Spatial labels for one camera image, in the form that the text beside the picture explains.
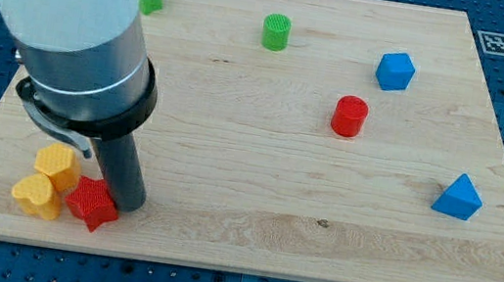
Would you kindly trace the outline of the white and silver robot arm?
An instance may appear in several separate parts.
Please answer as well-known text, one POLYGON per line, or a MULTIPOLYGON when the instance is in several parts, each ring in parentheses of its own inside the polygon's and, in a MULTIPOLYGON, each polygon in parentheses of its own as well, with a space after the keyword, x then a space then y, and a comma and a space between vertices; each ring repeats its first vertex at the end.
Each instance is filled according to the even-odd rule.
POLYGON ((91 155, 88 138, 130 134, 115 119, 154 96, 138 0, 0 0, 34 93, 28 115, 91 155))

